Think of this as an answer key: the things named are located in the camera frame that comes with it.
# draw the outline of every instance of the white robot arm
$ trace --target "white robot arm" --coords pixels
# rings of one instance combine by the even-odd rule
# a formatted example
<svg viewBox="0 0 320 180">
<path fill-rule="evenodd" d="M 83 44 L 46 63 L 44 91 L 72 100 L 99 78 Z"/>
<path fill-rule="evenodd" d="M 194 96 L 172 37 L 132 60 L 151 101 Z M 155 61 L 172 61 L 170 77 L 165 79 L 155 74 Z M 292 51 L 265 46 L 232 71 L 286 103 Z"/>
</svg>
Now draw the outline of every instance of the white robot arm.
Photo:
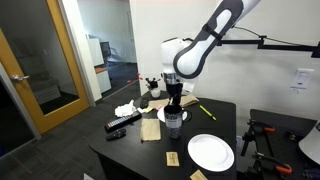
<svg viewBox="0 0 320 180">
<path fill-rule="evenodd" d="M 182 88 L 192 92 L 206 57 L 225 33 L 260 0 L 223 0 L 193 41 L 178 38 L 161 45 L 163 78 L 174 104 L 180 103 Z"/>
</svg>

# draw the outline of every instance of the white paper plate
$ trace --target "white paper plate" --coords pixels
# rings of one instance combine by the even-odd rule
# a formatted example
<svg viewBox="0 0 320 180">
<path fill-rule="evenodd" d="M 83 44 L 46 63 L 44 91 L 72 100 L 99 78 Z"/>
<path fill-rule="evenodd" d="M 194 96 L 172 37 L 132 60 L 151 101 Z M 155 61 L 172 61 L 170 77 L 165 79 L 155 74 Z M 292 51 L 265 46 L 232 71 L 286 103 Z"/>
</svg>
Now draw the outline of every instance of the white paper plate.
<svg viewBox="0 0 320 180">
<path fill-rule="evenodd" d="M 195 163 L 209 171 L 225 171 L 234 162 L 230 146 L 222 139 L 209 134 L 193 137 L 189 141 L 188 151 Z"/>
<path fill-rule="evenodd" d="M 157 113 L 157 116 L 158 116 L 158 119 L 160 119 L 160 121 L 162 122 L 165 122 L 165 119 L 164 119 L 164 107 L 162 107 L 161 109 L 159 109 L 158 113 Z M 182 119 L 183 120 L 186 120 L 187 119 L 187 116 L 188 116 L 188 113 L 187 112 L 184 112 L 182 114 Z"/>
</svg>

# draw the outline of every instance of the black cable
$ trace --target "black cable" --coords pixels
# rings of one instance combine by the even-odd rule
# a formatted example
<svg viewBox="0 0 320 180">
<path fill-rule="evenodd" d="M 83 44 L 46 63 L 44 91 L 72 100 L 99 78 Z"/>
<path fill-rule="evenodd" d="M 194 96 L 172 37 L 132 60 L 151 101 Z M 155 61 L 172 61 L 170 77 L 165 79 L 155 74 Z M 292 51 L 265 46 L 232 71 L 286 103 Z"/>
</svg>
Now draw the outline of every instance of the black cable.
<svg viewBox="0 0 320 180">
<path fill-rule="evenodd" d="M 236 28 L 236 29 L 241 29 L 241 30 L 245 30 L 245 31 L 248 31 L 258 37 L 261 37 L 261 35 L 259 35 L 258 33 L 255 33 L 249 29 L 246 29 L 246 28 L 242 28 L 242 27 L 237 27 L 237 26 L 234 26 L 233 28 Z M 296 43 L 291 43 L 291 42 L 286 42 L 286 41 L 281 41 L 281 40 L 277 40 L 277 39 L 272 39 L 272 38 L 268 38 L 268 37 L 265 37 L 264 39 L 268 39 L 270 41 L 276 41 L 276 42 L 280 42 L 280 43 L 284 43 L 284 44 L 290 44 L 290 45 L 295 45 L 295 46 L 306 46 L 306 47 L 313 47 L 313 46 L 309 46 L 309 45 L 303 45 L 303 44 L 296 44 Z"/>
</svg>

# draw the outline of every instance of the pen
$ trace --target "pen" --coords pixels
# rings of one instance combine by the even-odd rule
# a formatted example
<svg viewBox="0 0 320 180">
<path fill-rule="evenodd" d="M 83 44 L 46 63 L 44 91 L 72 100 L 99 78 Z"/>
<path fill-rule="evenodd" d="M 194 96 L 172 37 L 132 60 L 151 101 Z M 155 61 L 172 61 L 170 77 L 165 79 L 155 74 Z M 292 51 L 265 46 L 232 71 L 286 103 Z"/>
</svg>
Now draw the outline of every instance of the pen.
<svg viewBox="0 0 320 180">
<path fill-rule="evenodd" d="M 200 105 L 200 108 L 209 116 L 209 117 L 211 117 L 213 120 L 217 120 L 214 116 L 212 116 L 212 114 L 208 111 L 208 110 L 206 110 L 206 108 L 204 108 L 202 105 Z"/>
</svg>

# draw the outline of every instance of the black remote control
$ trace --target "black remote control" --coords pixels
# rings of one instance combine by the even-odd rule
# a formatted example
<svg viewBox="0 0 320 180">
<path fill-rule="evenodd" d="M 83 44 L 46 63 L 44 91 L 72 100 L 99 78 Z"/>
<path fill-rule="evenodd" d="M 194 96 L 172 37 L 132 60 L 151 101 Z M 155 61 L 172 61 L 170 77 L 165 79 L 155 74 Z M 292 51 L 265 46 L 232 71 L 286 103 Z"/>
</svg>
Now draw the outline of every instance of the black remote control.
<svg viewBox="0 0 320 180">
<path fill-rule="evenodd" d="M 139 111 L 133 112 L 129 116 L 124 116 L 119 119 L 116 119 L 112 122 L 109 122 L 107 125 L 104 126 L 105 130 L 107 132 L 113 131 L 115 129 L 118 129 L 120 127 L 123 127 L 127 125 L 128 123 L 131 123 L 133 121 L 136 121 L 142 117 L 141 113 Z"/>
<path fill-rule="evenodd" d="M 149 106 L 149 98 L 143 97 L 140 102 L 140 108 L 144 109 L 144 108 L 147 108 L 148 106 Z"/>
<path fill-rule="evenodd" d="M 106 139 L 107 139 L 107 141 L 111 141 L 114 139 L 121 138 L 125 135 L 126 135 L 126 129 L 118 129 L 115 132 L 108 134 Z"/>
</svg>

